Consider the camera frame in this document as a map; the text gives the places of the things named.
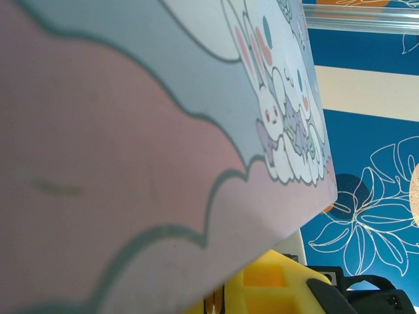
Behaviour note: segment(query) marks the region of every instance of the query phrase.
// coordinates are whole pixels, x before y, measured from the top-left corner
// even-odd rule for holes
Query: orange circle
[[[414,168],[409,188],[410,209],[413,219],[419,226],[419,164]]]

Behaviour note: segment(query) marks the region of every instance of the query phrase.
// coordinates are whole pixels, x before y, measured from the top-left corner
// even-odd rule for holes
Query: cartoon bunny
[[[271,1],[268,9],[261,10],[246,2],[246,11],[238,14],[230,1],[222,1],[230,32],[258,96],[263,121],[258,121],[257,129],[269,173],[282,182],[296,178],[316,184],[323,178],[323,123],[299,42],[289,25],[293,17],[287,3]],[[280,125],[276,125],[278,115],[272,119],[271,108],[276,105],[281,109]]]
[[[286,94],[281,73],[278,69],[269,72],[264,66],[261,48],[257,44],[258,34],[254,32],[247,14],[243,12],[239,16],[229,1],[223,1],[223,8],[234,43],[258,98],[262,120],[257,121],[257,131],[264,147],[266,166],[273,179],[287,183],[294,174],[283,138]]]

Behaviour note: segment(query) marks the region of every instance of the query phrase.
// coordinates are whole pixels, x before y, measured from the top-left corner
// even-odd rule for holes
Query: bunny ear
[[[255,62],[253,61],[253,53],[250,50],[249,44],[246,39],[246,33],[243,30],[238,15],[236,14],[236,11],[234,10],[234,7],[232,6],[231,2],[229,0],[221,0],[221,3],[223,5],[224,15],[227,20],[228,27],[230,28],[231,35],[234,39],[234,44],[236,45],[236,48],[240,53],[240,57],[243,61],[244,67],[251,81],[253,89],[256,92],[258,92],[258,73],[255,68]]]
[[[257,67],[259,68],[259,72],[262,76],[263,82],[266,82],[266,73],[264,70],[262,53],[261,53],[260,46],[256,40],[256,34],[254,31],[254,28],[252,27],[249,20],[249,16],[247,14],[243,14],[243,20],[244,20],[244,27],[246,29],[247,37],[250,38],[251,49],[256,58]]]

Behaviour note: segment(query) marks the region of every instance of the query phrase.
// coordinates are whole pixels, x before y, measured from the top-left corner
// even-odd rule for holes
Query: yellow plastic container
[[[268,251],[187,314],[324,314],[306,281],[322,274]]]

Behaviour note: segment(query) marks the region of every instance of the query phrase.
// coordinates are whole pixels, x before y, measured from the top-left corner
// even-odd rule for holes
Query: pink surface
[[[115,51],[50,37],[10,5],[0,26],[2,308],[86,297],[150,227],[202,232],[216,178],[244,171],[222,132],[182,113]],[[42,192],[30,175],[82,193]]]
[[[335,195],[329,176],[317,187],[284,186],[272,181],[264,162],[254,162],[246,180],[232,177],[214,196],[206,249],[176,238],[145,248],[111,286],[103,313],[134,312],[138,303],[149,313],[190,305],[326,208]],[[176,298],[161,302],[172,291]]]

